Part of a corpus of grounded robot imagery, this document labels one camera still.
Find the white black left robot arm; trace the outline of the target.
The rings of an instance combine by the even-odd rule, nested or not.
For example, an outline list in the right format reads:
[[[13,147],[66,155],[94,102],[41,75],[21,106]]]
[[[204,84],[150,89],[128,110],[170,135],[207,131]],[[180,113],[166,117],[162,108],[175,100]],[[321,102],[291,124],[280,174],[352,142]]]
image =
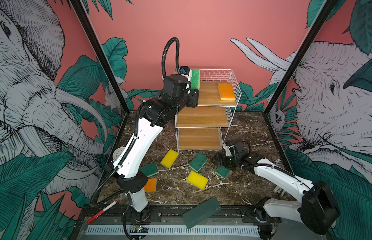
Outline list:
[[[143,102],[138,109],[135,130],[122,154],[105,166],[108,175],[97,187],[90,199],[92,208],[98,207],[119,194],[127,194],[129,205],[136,212],[148,206],[145,185],[148,177],[140,171],[140,165],[150,146],[169,121],[185,107],[198,105],[199,90],[191,88],[192,69],[182,66],[176,74],[164,77],[164,88],[159,96]],[[98,196],[111,177],[117,178],[121,190],[98,202]]]

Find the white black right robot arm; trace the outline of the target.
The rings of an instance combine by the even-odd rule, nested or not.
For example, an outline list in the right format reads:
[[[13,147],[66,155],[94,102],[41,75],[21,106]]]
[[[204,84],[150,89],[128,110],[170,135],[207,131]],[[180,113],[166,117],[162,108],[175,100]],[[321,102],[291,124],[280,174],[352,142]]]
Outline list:
[[[294,198],[294,201],[282,201],[265,197],[245,213],[247,217],[255,218],[263,240],[270,240],[275,235],[280,219],[302,223],[312,232],[325,235],[340,216],[329,185],[284,170],[253,152],[246,142],[227,141],[211,161],[222,170],[241,169],[262,177]]]

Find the bright green sponge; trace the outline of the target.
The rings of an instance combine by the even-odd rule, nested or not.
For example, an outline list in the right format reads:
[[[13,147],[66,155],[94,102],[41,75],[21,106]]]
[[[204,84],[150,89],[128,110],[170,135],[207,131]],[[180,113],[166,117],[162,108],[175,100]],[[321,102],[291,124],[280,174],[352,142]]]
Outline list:
[[[191,73],[191,90],[200,89],[200,69],[192,69]]]

